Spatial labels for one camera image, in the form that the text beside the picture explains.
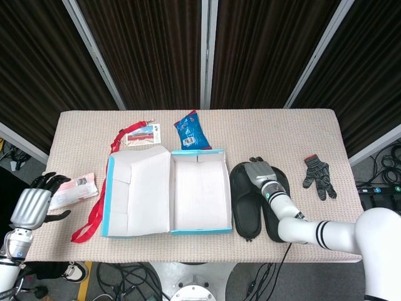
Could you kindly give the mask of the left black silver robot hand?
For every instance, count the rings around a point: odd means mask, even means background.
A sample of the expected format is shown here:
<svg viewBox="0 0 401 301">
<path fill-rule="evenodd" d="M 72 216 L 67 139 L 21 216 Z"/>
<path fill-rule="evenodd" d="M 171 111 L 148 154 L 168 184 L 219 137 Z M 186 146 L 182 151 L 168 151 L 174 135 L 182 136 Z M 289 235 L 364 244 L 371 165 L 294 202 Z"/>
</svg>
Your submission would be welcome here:
<svg viewBox="0 0 401 301">
<path fill-rule="evenodd" d="M 15 209 L 11 216 L 11 224 L 14 228 L 36 230 L 43 223 L 61 221 L 70 215 L 66 210 L 61 214 L 48 214 L 52 197 L 60 186 L 71 179 L 49 172 L 37 177 L 29 186 L 22 191 Z"/>
</svg>

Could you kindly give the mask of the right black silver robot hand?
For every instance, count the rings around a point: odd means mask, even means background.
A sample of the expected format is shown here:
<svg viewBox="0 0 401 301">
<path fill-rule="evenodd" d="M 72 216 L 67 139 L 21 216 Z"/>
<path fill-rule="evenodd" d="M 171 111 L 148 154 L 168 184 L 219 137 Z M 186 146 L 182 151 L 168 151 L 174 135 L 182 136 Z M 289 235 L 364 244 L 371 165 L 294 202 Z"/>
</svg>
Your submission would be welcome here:
<svg viewBox="0 0 401 301">
<path fill-rule="evenodd" d="M 249 162 L 244 164 L 249 180 L 259 189 L 266 181 L 276 181 L 277 175 L 273 168 L 261 157 L 251 157 Z"/>
</svg>

